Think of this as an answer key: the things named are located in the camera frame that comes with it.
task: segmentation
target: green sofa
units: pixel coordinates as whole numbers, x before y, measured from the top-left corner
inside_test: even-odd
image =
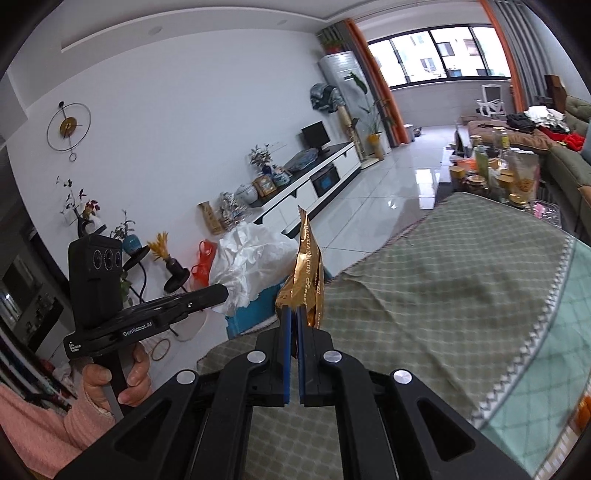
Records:
[[[585,137],[591,118],[591,104],[569,96],[565,115],[570,129]],[[591,185],[591,165],[577,152],[555,145],[550,148],[545,169],[560,186],[574,211],[578,213],[580,208],[581,222],[591,235],[591,204],[579,191],[580,187]]]

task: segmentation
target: recessed ceiling light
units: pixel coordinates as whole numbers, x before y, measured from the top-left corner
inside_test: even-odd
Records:
[[[156,34],[160,33],[161,30],[162,30],[162,27],[160,25],[158,25],[157,27],[152,27],[152,28],[150,28],[150,30],[148,30],[148,35],[156,35]]]

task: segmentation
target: snack packet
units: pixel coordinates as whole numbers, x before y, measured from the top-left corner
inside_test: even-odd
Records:
[[[300,208],[301,229],[300,249],[295,261],[294,272],[277,294],[275,309],[283,306],[296,309],[306,307],[308,326],[320,328],[324,304],[324,268],[320,248],[312,235],[310,220]]]
[[[513,193],[525,197],[528,202],[535,201],[535,194],[540,181],[540,162],[533,152],[512,148],[507,163],[515,174]]]

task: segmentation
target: pink sleeve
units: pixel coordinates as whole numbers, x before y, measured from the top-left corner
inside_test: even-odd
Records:
[[[115,421],[110,413],[88,399],[82,387],[78,400],[62,417],[53,410],[26,403],[0,385],[0,423],[25,465],[53,478]]]

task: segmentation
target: window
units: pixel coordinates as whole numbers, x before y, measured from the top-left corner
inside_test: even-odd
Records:
[[[448,41],[438,43],[437,48],[439,48],[439,53],[441,53],[442,57],[453,57],[455,55],[453,52],[452,44]]]
[[[375,40],[369,49],[390,87],[449,78],[510,77],[495,29],[454,25]]]
[[[472,57],[479,57],[480,56],[480,53],[478,52],[478,47],[476,46],[476,42],[474,41],[473,38],[465,38],[464,43],[466,44],[466,48],[468,50],[468,53]]]

